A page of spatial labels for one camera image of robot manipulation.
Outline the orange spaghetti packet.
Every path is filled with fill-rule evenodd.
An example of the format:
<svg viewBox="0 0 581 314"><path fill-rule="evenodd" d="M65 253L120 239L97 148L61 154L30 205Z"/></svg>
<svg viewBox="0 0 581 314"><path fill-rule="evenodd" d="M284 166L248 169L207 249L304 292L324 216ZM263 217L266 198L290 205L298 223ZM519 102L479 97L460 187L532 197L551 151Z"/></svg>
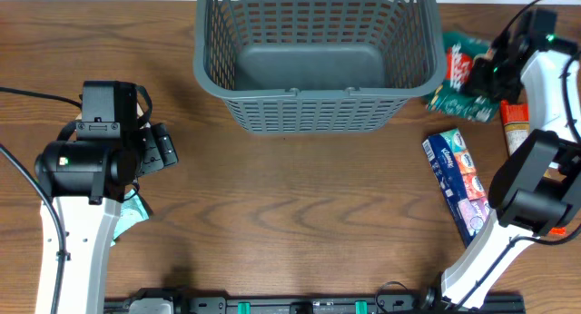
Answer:
<svg viewBox="0 0 581 314"><path fill-rule="evenodd" d="M566 142L555 132L532 127L525 103L503 101L500 112L508 158L488 189L498 223L529 230L536 237L563 235L565 186L556 169Z"/></svg>

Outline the green Nescafe coffee bag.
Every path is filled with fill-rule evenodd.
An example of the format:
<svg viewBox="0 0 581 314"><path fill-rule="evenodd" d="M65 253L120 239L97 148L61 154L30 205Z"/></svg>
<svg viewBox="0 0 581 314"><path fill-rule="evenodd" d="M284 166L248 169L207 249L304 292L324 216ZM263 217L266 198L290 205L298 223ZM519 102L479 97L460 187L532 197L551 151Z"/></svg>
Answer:
<svg viewBox="0 0 581 314"><path fill-rule="evenodd" d="M499 102L462 91L475 61L487 54L489 42L458 31L445 32L443 42L447 58L446 75L434 92L423 97L426 109L469 121L490 122L499 109Z"/></svg>

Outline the blue Kleenex tissue multipack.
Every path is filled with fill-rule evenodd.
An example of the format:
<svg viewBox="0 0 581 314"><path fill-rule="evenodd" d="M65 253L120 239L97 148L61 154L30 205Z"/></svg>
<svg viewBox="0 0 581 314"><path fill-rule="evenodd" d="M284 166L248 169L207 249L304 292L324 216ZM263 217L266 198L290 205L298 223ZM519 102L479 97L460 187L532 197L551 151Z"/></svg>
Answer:
<svg viewBox="0 0 581 314"><path fill-rule="evenodd" d="M430 135L422 147L467 248L483 229L491 209L464 138L456 128Z"/></svg>

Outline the grey plastic basket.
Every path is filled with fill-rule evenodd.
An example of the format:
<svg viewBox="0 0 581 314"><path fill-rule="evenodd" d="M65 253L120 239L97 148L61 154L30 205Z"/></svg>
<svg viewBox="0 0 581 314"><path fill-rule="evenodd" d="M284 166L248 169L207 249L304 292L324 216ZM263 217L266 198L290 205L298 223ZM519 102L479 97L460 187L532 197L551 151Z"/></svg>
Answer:
<svg viewBox="0 0 581 314"><path fill-rule="evenodd" d="M446 67L437 0L197 0L195 78L249 132L374 131Z"/></svg>

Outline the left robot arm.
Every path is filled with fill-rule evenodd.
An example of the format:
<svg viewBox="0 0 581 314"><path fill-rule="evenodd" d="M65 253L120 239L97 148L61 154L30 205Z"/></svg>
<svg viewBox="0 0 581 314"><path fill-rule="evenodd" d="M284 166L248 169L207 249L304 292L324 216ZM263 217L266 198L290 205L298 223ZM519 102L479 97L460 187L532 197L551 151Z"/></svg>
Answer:
<svg viewBox="0 0 581 314"><path fill-rule="evenodd" d="M178 162L167 127L72 121L37 157L43 255L34 310L100 313L125 189Z"/></svg>

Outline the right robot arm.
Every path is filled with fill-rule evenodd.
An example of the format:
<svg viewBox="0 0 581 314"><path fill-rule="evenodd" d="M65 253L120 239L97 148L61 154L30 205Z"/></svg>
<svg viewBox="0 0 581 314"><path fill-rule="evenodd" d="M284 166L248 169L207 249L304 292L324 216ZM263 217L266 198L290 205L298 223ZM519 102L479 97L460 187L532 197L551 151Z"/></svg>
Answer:
<svg viewBox="0 0 581 314"><path fill-rule="evenodd" d="M580 102L578 54L537 51L521 74L532 131L495 174L492 211L462 256L439 278L424 305L472 310L532 244L565 227L580 210Z"/></svg>

